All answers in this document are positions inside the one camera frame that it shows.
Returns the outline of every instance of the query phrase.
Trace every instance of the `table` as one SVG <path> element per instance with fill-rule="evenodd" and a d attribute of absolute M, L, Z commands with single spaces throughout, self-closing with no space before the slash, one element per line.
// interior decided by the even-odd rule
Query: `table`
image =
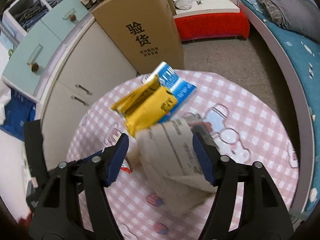
<path fill-rule="evenodd" d="M 262 162 L 287 206 L 290 207 L 298 182 L 297 156 L 277 115 L 256 96 L 215 73 L 177 70 L 184 80 L 197 86 L 196 93 L 175 116 L 199 113 L 211 123 L 211 135 L 221 154 L 238 162 Z M 146 76 L 127 81 L 106 93 L 81 120 L 72 140 L 67 161 L 78 160 L 114 145 L 124 123 L 110 106 L 142 85 Z M 136 150 L 130 137 L 129 151 Z M 120 171 L 105 189 L 120 231 L 130 240 L 198 239 L 209 215 L 213 197 L 183 216 L 175 216 L 159 206 L 157 195 L 140 169 L 131 174 Z M 238 184 L 230 230 L 238 227 L 243 185 Z M 85 195 L 79 195 L 84 226 L 92 230 Z"/>

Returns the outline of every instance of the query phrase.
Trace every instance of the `metal screw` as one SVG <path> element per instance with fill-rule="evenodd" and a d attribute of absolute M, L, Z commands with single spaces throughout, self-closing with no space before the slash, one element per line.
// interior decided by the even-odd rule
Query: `metal screw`
<path fill-rule="evenodd" d="M 262 163 L 261 162 L 255 162 L 254 166 L 256 166 L 258 169 L 262 168 Z"/>
<path fill-rule="evenodd" d="M 95 157 L 93 157 L 91 160 L 92 160 L 92 162 L 94 162 L 94 163 L 98 163 L 99 161 L 101 161 L 101 158 L 100 158 L 100 156 L 95 156 Z"/>
<path fill-rule="evenodd" d="M 222 160 L 224 163 L 227 163 L 228 161 L 230 161 L 230 158 L 226 155 L 223 155 L 220 157 L 220 160 Z"/>
<path fill-rule="evenodd" d="M 65 168 L 66 166 L 67 166 L 67 163 L 66 163 L 66 162 L 59 163 L 59 165 L 58 165 L 58 167 L 59 167 L 60 169 L 63 169 L 63 168 Z"/>

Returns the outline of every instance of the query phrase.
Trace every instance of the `yellow package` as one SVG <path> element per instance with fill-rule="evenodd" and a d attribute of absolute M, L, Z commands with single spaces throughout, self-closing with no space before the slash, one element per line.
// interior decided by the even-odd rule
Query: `yellow package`
<path fill-rule="evenodd" d="M 148 97 L 130 116 L 125 125 L 131 136 L 138 130 L 145 129 L 155 124 L 164 117 L 178 100 L 168 88 L 160 86 L 156 92 Z"/>
<path fill-rule="evenodd" d="M 145 85 L 133 90 L 127 96 L 116 102 L 111 109 L 116 110 L 124 118 L 131 115 L 148 97 L 150 97 L 160 87 L 159 76 Z"/>

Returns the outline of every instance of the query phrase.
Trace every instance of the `gray floor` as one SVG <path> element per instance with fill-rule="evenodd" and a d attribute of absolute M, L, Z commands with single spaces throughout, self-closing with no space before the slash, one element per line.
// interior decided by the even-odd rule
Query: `gray floor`
<path fill-rule="evenodd" d="M 246 41 L 217 38 L 184 43 L 185 69 L 218 73 L 256 95 L 278 114 L 300 155 L 297 119 L 288 86 L 268 46 L 250 27 Z"/>

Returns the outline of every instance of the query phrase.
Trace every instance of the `gray blanket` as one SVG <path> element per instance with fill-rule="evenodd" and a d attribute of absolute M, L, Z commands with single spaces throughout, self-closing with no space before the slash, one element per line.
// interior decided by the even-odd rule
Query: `gray blanket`
<path fill-rule="evenodd" d="M 280 10 L 282 28 L 320 43 L 320 10 L 309 0 L 270 0 Z"/>

